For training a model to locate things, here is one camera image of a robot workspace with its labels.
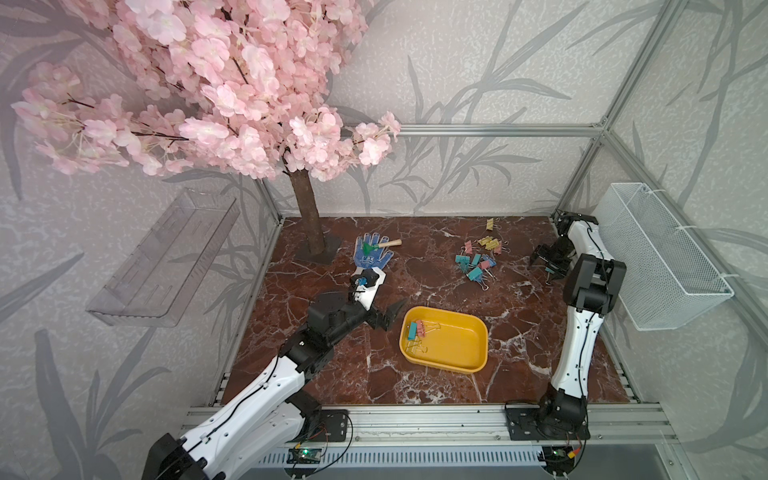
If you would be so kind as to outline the yellow plastic storage tray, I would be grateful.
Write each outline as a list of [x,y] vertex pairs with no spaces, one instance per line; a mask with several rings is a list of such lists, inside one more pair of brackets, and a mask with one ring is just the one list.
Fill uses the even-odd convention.
[[[409,324],[416,320],[437,322],[441,328],[425,338],[408,341]],[[426,346],[428,352],[414,352],[416,342]],[[488,328],[480,318],[425,306],[413,307],[405,314],[399,337],[401,353],[410,363],[467,375],[485,367],[488,343]]]

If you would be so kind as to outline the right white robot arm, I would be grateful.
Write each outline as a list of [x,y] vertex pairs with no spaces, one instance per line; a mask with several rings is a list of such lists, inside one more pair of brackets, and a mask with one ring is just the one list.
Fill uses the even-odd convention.
[[537,246],[540,260],[555,279],[565,281],[566,334],[558,365],[534,417],[546,438],[584,440],[588,433],[588,376],[605,317],[614,309],[627,274],[624,262],[603,242],[596,217],[557,210],[557,239]]

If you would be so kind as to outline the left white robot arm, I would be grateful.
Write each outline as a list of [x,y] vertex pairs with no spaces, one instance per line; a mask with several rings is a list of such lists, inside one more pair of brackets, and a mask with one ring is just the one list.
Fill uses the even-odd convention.
[[304,387],[358,326],[387,331],[405,302],[381,311],[369,293],[320,294],[304,323],[257,378],[180,438],[166,433],[149,449],[145,479],[239,479],[279,445],[320,427],[320,404]]

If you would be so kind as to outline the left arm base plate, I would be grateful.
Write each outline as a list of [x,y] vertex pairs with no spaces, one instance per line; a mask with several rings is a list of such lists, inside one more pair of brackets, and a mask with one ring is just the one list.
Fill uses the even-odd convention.
[[346,409],[321,409],[305,420],[305,439],[320,442],[343,442],[348,439],[350,416]]

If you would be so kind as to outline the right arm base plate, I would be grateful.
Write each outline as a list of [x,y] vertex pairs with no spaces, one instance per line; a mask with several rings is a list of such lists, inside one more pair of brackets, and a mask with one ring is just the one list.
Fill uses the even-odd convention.
[[506,426],[511,440],[566,441],[589,440],[584,405],[546,404],[504,406]]

